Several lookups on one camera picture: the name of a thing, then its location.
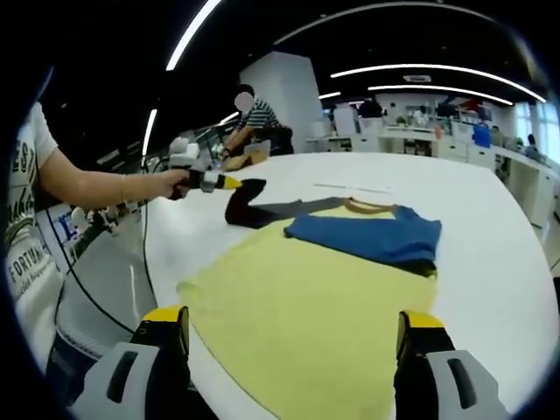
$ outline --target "white pillar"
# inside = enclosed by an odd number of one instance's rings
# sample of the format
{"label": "white pillar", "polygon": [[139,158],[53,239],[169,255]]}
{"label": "white pillar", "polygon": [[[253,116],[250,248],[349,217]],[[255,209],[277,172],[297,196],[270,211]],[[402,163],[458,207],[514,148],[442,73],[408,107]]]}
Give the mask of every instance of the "white pillar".
{"label": "white pillar", "polygon": [[303,152],[305,139],[312,137],[312,124],[323,117],[311,60],[271,52],[243,70],[240,80],[251,85],[274,109],[280,123],[293,130],[294,151]]}

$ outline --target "yellow shirt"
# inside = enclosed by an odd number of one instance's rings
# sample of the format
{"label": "yellow shirt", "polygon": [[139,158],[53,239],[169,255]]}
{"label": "yellow shirt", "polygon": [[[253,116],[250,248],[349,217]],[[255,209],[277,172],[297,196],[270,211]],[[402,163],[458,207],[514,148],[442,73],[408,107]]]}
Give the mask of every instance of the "yellow shirt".
{"label": "yellow shirt", "polygon": [[215,359],[277,417],[386,418],[399,312],[430,312],[435,277],[287,239],[290,223],[260,229],[181,283],[181,302]]}

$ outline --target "black ceiling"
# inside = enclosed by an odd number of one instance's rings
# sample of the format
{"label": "black ceiling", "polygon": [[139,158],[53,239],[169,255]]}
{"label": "black ceiling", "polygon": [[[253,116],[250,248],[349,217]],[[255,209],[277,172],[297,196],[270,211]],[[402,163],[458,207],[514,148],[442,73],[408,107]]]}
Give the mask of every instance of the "black ceiling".
{"label": "black ceiling", "polygon": [[[324,15],[374,3],[361,0],[335,5],[223,0],[177,68],[166,72],[175,45],[205,2],[114,0],[81,10],[70,23],[58,17],[56,21],[63,24],[55,41],[62,47],[56,49],[55,73],[43,103],[61,149],[77,165],[93,168],[100,156],[141,143],[154,108],[158,114],[151,149],[168,144],[180,131],[217,123],[235,111],[233,92],[239,72],[271,50],[310,57],[319,91],[341,91],[348,98],[367,95],[368,86],[404,84],[404,74],[428,74],[433,84],[441,86],[512,102],[530,99],[497,81],[448,71],[389,70],[330,78],[332,73],[357,67],[413,62],[470,67],[544,92],[503,28],[455,10],[413,5],[362,11],[273,45]],[[454,3],[497,11],[482,2]],[[523,22],[521,15],[515,18]]]}

